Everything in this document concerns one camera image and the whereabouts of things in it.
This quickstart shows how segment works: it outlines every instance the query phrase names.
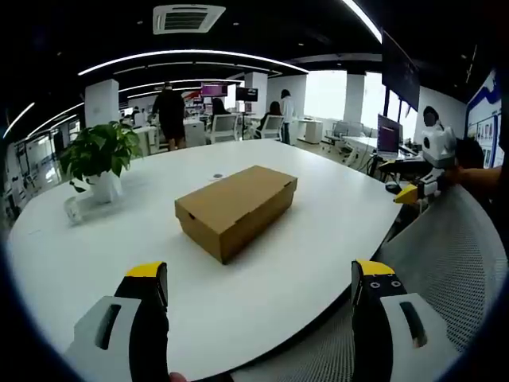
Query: ceiling air conditioner vent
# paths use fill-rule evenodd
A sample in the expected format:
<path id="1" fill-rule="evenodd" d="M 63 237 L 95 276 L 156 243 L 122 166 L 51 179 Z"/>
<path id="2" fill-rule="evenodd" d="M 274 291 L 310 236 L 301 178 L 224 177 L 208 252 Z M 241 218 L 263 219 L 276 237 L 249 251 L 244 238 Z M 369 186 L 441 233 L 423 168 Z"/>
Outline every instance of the ceiling air conditioner vent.
<path id="1" fill-rule="evenodd" d="M 225 10 L 223 6 L 156 6 L 153 9 L 153 34 L 206 33 Z"/>

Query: round white table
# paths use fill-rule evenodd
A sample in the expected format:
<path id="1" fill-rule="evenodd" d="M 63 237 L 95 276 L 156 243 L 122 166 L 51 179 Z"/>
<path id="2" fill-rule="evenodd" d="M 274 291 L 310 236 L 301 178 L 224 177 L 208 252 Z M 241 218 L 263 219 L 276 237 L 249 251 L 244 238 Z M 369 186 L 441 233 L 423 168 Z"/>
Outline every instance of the round white table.
<path id="1" fill-rule="evenodd" d="M 211 181 L 261 165 L 298 177 L 293 205 L 223 266 L 190 240 L 174 201 Z M 195 380 L 266 353 L 303 329 L 370 259 L 400 206 L 384 185 L 271 140 L 225 142 L 138 159 L 122 174 L 115 212 L 72 226 L 68 184 L 32 199 L 10 233 L 10 266 L 38 329 L 66 350 L 76 322 L 125 273 L 168 264 L 168 366 Z"/>

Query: white pillar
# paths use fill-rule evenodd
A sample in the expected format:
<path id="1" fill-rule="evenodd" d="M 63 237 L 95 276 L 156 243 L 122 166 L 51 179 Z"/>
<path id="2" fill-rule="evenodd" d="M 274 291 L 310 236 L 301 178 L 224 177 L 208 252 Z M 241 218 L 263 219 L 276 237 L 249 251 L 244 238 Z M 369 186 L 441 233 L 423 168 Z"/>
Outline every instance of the white pillar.
<path id="1" fill-rule="evenodd" d="M 85 88 L 87 127 L 119 120 L 119 83 L 106 80 Z"/>
<path id="2" fill-rule="evenodd" d="M 267 74 L 248 73 L 244 81 L 246 88 L 258 89 L 258 102 L 251 103 L 251 111 L 256 115 L 265 115 L 267 105 Z"/>
<path id="3" fill-rule="evenodd" d="M 360 116 L 363 113 L 364 78 L 364 75 L 359 74 L 347 75 L 347 96 L 343 117 L 347 122 L 360 123 Z"/>

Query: cardboard box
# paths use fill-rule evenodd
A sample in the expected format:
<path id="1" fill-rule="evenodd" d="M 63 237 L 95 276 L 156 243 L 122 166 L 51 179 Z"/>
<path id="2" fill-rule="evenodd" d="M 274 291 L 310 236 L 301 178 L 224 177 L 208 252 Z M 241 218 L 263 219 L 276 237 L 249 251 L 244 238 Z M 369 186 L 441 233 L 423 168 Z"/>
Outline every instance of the cardboard box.
<path id="1" fill-rule="evenodd" d="M 226 263 L 291 206 L 297 178 L 261 166 L 175 201 L 182 229 Z"/>

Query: monitor screen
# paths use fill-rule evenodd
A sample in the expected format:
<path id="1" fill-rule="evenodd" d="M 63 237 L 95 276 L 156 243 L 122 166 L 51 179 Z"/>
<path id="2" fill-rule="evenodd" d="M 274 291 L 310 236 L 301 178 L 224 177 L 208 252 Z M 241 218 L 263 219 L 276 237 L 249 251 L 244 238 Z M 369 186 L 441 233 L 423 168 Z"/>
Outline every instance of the monitor screen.
<path id="1" fill-rule="evenodd" d="M 379 154 L 397 154 L 402 142 L 403 127 L 401 124 L 379 115 L 379 137 L 377 151 Z"/>
<path id="2" fill-rule="evenodd" d="M 228 95 L 228 86 L 223 85 L 201 85 L 202 97 L 225 97 Z"/>
<path id="3" fill-rule="evenodd" d="M 396 41 L 385 31 L 382 40 L 382 84 L 415 110 L 419 109 L 421 84 L 418 70 Z"/>
<path id="4" fill-rule="evenodd" d="M 258 89 L 255 88 L 236 88 L 235 100 L 246 102 L 258 102 Z"/>

